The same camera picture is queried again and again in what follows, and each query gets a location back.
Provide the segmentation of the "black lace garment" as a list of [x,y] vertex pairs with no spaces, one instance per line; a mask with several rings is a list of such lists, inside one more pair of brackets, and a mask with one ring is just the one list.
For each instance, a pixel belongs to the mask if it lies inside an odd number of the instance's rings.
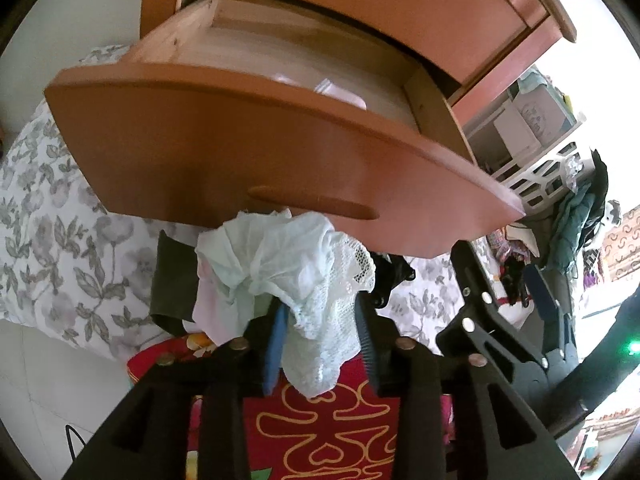
[[375,309],[383,309],[388,304],[392,290],[403,282],[413,281],[416,271],[400,255],[371,252],[370,256],[375,264],[375,284],[370,292],[371,302]]

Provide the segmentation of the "grey green garment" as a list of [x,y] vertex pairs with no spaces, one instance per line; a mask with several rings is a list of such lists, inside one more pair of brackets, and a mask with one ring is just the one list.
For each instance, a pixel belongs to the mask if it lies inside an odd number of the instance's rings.
[[171,336],[184,336],[183,323],[193,322],[197,293],[198,258],[194,248],[160,232],[151,286],[152,321]]

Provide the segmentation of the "pink garment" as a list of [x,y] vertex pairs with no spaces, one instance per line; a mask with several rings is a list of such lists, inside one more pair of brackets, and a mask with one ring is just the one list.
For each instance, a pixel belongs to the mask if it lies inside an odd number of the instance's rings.
[[248,323],[238,306],[226,297],[221,281],[201,257],[198,257],[198,290],[192,318],[216,346],[242,336]]

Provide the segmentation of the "colourful toy pile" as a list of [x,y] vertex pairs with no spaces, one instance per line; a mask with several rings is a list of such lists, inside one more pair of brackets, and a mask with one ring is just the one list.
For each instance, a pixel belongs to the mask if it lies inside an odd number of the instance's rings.
[[499,280],[509,304],[529,304],[524,269],[540,256],[534,232],[521,223],[512,223],[486,236],[492,254],[499,263]]

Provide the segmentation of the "red floral blanket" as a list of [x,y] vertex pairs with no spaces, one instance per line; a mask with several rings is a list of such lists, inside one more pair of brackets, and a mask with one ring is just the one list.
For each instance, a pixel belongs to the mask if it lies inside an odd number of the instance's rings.
[[[154,344],[129,359],[135,384],[160,358],[191,361],[217,348],[205,334]],[[192,401],[186,479],[204,479],[200,451],[202,396]],[[379,398],[360,354],[341,368],[336,386],[305,398],[283,373],[271,396],[244,401],[251,479],[391,479],[399,399]]]

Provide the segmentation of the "teal jacket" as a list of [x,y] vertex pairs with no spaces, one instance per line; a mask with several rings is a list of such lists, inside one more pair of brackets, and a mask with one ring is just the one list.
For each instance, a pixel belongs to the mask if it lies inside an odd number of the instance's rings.
[[608,166],[597,150],[591,152],[594,170],[561,202],[551,230],[549,251],[544,268],[566,273],[578,252],[596,235],[604,217],[608,194]]

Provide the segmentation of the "mint green cloth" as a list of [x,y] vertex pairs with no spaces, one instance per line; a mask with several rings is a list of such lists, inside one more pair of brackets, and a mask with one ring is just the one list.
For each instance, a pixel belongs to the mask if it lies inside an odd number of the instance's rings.
[[315,398],[335,387],[360,350],[356,296],[375,284],[375,264],[359,240],[318,212],[241,212],[201,233],[195,252],[248,323],[273,299],[288,307],[280,364],[299,393]]

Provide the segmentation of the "grey floral quilt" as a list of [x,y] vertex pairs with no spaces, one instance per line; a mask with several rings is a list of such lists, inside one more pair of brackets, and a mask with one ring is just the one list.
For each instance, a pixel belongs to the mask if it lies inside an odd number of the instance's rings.
[[196,254],[213,248],[270,256],[302,235],[247,214],[216,230],[111,214],[94,194],[40,102],[1,163],[1,316],[76,348],[126,362],[168,339],[150,313],[162,234]]

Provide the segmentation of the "small white bedside shelf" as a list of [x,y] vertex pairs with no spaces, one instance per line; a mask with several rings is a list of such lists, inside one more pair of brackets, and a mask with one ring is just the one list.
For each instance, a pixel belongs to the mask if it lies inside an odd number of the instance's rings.
[[581,121],[570,98],[532,66],[470,119],[463,133],[478,166],[496,174],[539,154]]

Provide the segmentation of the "pink pineapple sock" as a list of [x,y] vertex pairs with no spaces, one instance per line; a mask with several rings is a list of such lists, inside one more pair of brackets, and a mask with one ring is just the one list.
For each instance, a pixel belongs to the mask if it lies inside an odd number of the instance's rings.
[[328,78],[322,79],[315,87],[314,92],[336,99],[343,103],[358,107],[360,110],[367,110],[367,103],[357,93],[347,90]]

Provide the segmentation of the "wooden nightstand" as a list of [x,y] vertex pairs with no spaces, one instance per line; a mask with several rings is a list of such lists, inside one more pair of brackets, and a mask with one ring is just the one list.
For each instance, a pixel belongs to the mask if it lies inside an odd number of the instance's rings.
[[[560,0],[296,0],[375,29],[435,64],[460,88],[449,102],[469,122],[560,38],[577,30]],[[140,32],[182,0],[142,0]]]

